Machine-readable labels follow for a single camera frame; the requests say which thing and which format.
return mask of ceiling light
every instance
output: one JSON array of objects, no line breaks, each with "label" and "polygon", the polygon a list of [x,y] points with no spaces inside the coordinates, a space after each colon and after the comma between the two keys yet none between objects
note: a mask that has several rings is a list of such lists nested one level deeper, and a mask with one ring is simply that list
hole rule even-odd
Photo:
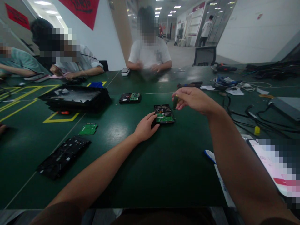
[{"label": "ceiling light", "polygon": [[46,11],[46,13],[48,13],[48,14],[58,14],[58,12],[52,11],[52,10],[48,10],[48,11]]},{"label": "ceiling light", "polygon": [[50,2],[45,2],[45,1],[36,1],[34,3],[39,4],[39,5],[52,5]]}]

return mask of green circuit board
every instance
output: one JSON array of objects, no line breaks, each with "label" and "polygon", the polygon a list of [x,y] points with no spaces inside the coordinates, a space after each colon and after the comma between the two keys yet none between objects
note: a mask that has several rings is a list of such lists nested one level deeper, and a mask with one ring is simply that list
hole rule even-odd
[{"label": "green circuit board", "polygon": [[79,135],[93,135],[96,132],[98,125],[94,123],[87,123],[79,132]]},{"label": "green circuit board", "polygon": [[173,116],[171,117],[166,117],[163,114],[158,113],[156,117],[156,122],[157,123],[174,123]]},{"label": "green circuit board", "polygon": [[140,97],[140,93],[132,93],[130,96],[130,101],[138,100],[139,97]]}]

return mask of black device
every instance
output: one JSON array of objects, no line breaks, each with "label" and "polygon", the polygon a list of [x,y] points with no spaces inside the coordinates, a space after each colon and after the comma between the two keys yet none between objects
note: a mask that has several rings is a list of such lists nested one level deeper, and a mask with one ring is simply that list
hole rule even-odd
[{"label": "black device", "polygon": [[154,112],[157,114],[156,123],[160,124],[172,124],[175,123],[171,108],[168,104],[155,105]]},{"label": "black device", "polygon": [[53,180],[61,177],[90,143],[90,140],[78,136],[69,138],[49,155],[36,171]]},{"label": "black device", "polygon": [[121,73],[127,73],[128,70],[129,70],[129,68],[123,68],[122,71],[121,71]]},{"label": "black device", "polygon": [[126,104],[126,103],[139,103],[141,101],[141,94],[140,93],[125,93],[122,94],[119,100],[120,104]]}]

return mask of black hair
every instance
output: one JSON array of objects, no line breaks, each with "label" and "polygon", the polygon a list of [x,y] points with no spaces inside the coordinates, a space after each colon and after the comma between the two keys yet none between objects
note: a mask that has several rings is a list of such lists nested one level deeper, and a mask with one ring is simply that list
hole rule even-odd
[{"label": "black hair", "polygon": [[137,13],[137,22],[143,33],[153,33],[156,29],[155,13],[151,6],[141,7]]},{"label": "black hair", "polygon": [[40,42],[52,34],[53,25],[43,18],[37,18],[30,23],[32,41],[40,46]]}]

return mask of forearm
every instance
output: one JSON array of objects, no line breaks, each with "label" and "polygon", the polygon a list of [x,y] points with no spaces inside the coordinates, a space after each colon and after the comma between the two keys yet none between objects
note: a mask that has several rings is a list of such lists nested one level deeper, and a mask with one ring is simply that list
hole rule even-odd
[{"label": "forearm", "polygon": [[166,70],[172,67],[172,61],[167,61],[160,65],[160,70]]},{"label": "forearm", "polygon": [[88,70],[83,70],[83,71],[76,72],[75,76],[76,77],[80,77],[80,76],[95,76],[95,75],[102,74],[102,73],[104,73],[104,70],[102,69],[102,67],[98,66],[98,67],[94,67],[92,69],[88,69]]},{"label": "forearm", "polygon": [[1,65],[0,68],[6,70],[8,72],[11,72],[13,74],[21,75],[24,77],[32,76],[35,74],[35,72],[33,72],[31,70],[15,68],[15,67],[6,66],[6,65]]},{"label": "forearm", "polygon": [[80,172],[48,206],[58,202],[71,202],[76,204],[84,214],[106,189],[139,142],[134,135],[127,137]]},{"label": "forearm", "polygon": [[131,70],[138,70],[138,69],[139,69],[138,66],[137,66],[137,64],[136,64],[136,63],[133,63],[133,62],[131,62],[131,61],[128,61],[126,66],[127,66],[129,69],[131,69]]},{"label": "forearm", "polygon": [[259,201],[274,199],[277,192],[270,176],[226,111],[220,107],[208,121],[216,162],[230,194],[243,192]]}]

